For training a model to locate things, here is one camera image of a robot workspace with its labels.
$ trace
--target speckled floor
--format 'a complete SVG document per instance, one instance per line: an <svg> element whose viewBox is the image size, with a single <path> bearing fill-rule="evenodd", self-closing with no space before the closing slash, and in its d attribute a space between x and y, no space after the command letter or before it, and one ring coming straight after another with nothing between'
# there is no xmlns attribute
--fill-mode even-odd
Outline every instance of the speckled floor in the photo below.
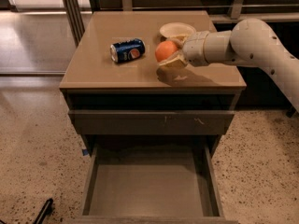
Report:
<svg viewBox="0 0 299 224"><path fill-rule="evenodd" d="M7 54L12 68L18 67L13 53L1 53L3 44L0 63ZM66 63L69 54L63 59ZM32 223L48 198L54 200L54 211L44 223L65 223L78 215L90 158L82 156L83 143L67 116L59 82L54 77L0 77L0 219L6 223ZM299 223L298 115L289 119L285 110L237 111L213 164L227 219Z"/></svg>

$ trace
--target can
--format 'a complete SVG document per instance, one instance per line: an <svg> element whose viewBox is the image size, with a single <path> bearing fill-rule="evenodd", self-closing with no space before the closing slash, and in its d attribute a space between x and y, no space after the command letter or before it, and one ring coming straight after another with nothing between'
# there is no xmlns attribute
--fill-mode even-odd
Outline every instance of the can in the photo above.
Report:
<svg viewBox="0 0 299 224"><path fill-rule="evenodd" d="M139 58L146 52L144 42L140 39L114 43L110 46L111 58L115 63L124 63Z"/></svg>

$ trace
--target drawer front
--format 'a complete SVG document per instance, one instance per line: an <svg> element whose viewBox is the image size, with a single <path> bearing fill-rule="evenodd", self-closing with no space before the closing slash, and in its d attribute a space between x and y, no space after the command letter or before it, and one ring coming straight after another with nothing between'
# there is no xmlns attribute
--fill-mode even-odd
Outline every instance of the drawer front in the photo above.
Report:
<svg viewBox="0 0 299 224"><path fill-rule="evenodd" d="M106 137L87 177L72 223L237 224L223 216L204 138Z"/></svg>
<svg viewBox="0 0 299 224"><path fill-rule="evenodd" d="M79 134L216 135L225 134L234 111L71 110Z"/></svg>

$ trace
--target floor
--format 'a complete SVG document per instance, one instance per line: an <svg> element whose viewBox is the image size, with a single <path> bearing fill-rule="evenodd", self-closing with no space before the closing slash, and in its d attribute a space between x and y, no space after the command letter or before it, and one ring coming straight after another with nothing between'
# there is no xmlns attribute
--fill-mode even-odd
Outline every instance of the floor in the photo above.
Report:
<svg viewBox="0 0 299 224"><path fill-rule="evenodd" d="M84 18L88 22L90 15ZM0 13L0 72L65 70L75 50L65 15ZM76 217L90 157L67 116L60 77L0 77L0 219ZM241 224L299 223L299 116L237 111L213 157L224 215Z"/></svg>

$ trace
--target drawer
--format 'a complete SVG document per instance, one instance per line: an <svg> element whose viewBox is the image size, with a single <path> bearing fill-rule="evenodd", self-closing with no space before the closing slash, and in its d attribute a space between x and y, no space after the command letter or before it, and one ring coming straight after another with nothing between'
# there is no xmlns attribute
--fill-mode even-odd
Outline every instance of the drawer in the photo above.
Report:
<svg viewBox="0 0 299 224"><path fill-rule="evenodd" d="M79 134L217 135L225 134L234 111L70 110Z"/></svg>
<svg viewBox="0 0 299 224"><path fill-rule="evenodd" d="M225 220L205 139L101 137L71 223L237 224Z"/></svg>

